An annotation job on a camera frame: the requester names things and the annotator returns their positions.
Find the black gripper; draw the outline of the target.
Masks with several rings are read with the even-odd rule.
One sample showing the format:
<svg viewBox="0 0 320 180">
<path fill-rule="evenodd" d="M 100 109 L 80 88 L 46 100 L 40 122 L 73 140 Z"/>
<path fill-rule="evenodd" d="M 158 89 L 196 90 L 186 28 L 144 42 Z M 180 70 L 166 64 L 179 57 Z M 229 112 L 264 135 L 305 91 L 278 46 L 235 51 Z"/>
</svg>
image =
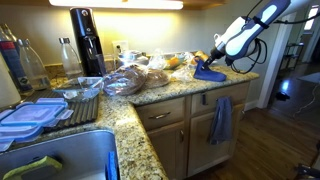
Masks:
<svg viewBox="0 0 320 180">
<path fill-rule="evenodd" d="M 213 63 L 214 60 L 220 59 L 225 55 L 223 50 L 219 50 L 218 48 L 214 47 L 210 51 L 210 56 L 202 65 L 202 70 L 210 70 L 209 65 Z"/>
</svg>

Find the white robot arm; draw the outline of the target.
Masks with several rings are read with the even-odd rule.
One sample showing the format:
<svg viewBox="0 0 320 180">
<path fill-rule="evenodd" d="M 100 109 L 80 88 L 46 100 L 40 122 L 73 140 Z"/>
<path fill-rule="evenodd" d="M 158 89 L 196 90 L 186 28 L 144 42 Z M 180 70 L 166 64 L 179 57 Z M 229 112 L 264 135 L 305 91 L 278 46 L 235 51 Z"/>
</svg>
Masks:
<svg viewBox="0 0 320 180">
<path fill-rule="evenodd" d="M 216 59 L 225 56 L 237 60 L 246 56 L 250 43 L 278 17 L 292 13 L 304 4 L 303 0 L 270 0 L 255 16 L 238 17 L 222 34 L 215 34 L 210 57 L 200 67 L 207 70 Z"/>
</svg>

